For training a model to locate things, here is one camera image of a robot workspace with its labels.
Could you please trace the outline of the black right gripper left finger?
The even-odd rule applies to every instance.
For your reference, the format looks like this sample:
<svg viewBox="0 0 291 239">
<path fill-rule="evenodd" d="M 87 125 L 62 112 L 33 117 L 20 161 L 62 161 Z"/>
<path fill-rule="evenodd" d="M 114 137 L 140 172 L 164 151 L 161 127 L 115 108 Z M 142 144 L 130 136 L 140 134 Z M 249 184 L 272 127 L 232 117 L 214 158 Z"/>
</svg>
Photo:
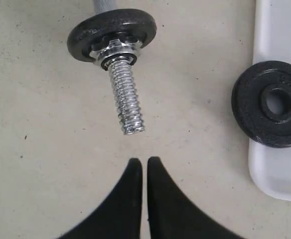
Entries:
<svg viewBox="0 0 291 239">
<path fill-rule="evenodd" d="M 139 239 L 143 199 L 143 169 L 132 158 L 105 200 L 61 239 Z"/>
</svg>

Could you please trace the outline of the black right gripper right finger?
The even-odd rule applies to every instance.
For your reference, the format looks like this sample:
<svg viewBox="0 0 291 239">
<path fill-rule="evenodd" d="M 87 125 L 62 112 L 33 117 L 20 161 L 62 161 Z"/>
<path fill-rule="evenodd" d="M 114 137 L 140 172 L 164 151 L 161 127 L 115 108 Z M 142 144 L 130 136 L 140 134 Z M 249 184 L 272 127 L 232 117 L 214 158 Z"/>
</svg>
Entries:
<svg viewBox="0 0 291 239">
<path fill-rule="evenodd" d="M 151 157 L 147 162 L 147 208 L 152 239 L 241 238 L 193 204 L 159 157 Z"/>
</svg>

